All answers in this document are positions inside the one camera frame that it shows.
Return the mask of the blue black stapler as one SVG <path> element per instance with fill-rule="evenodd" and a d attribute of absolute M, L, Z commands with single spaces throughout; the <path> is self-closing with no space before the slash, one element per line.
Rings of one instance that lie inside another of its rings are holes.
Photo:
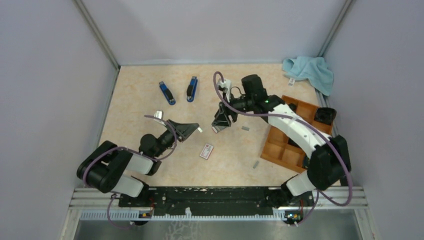
<path fill-rule="evenodd" d="M 198 78 L 196 76 L 192 76 L 190 83 L 186 90 L 186 100 L 187 102 L 191 103 L 195 99 L 195 94 L 197 90 L 198 85 Z"/>
<path fill-rule="evenodd" d="M 163 93 L 168 104 L 171 105 L 171 106 L 175 105 L 176 100 L 175 100 L 172 92 L 168 89 L 168 87 L 166 86 L 166 84 L 163 81 L 159 82 L 159 88 L 160 88 L 161 92 Z"/>

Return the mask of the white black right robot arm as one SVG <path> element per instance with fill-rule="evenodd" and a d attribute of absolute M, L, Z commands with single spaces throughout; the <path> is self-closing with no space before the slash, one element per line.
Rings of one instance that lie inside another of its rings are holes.
<path fill-rule="evenodd" d="M 231 81 L 219 71 L 214 73 L 213 86 L 220 103 L 212 126 L 230 127 L 238 115 L 260 117 L 304 151 L 309 167 L 281 185 L 284 204 L 295 206 L 302 194 L 324 191 L 342 177 L 346 177 L 348 187 L 352 188 L 350 156 L 344 137 L 332 137 L 320 131 L 297 115 L 281 97 L 269 95 L 257 74 L 244 77 L 241 83 L 244 94 L 236 98 L 231 93 Z"/>

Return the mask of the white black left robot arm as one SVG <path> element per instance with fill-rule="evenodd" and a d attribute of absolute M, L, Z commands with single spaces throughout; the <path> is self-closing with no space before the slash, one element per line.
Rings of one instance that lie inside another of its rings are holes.
<path fill-rule="evenodd" d="M 154 175 L 165 151 L 173 152 L 177 142 L 184 142 L 198 128 L 198 123 L 178 123 L 170 119 L 163 121 L 165 132 L 159 137 L 145 134 L 140 139 L 137 151 L 104 141 L 78 167 L 76 176 L 88 186 L 102 193 L 118 193 L 130 197 L 132 203 L 144 207 L 149 203 L 149 185 L 125 171 L 141 175 Z"/>

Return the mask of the red white staple box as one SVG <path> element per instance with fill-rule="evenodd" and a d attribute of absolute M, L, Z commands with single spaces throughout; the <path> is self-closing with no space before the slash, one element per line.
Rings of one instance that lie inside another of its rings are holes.
<path fill-rule="evenodd" d="M 214 146 L 211 144 L 206 143 L 200 152 L 199 156 L 202 159 L 208 160 L 210 158 L 210 155 L 212 154 L 212 151 L 214 149 Z"/>

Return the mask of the silver staple strip box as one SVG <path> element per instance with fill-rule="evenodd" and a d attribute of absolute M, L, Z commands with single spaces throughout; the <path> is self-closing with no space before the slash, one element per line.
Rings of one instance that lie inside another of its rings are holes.
<path fill-rule="evenodd" d="M 218 125 L 217 125 L 217 126 L 212 126 L 211 128 L 212 128 L 212 130 L 213 130 L 216 134 L 222 131 L 222 127 L 221 127 L 221 126 L 218 126 Z"/>

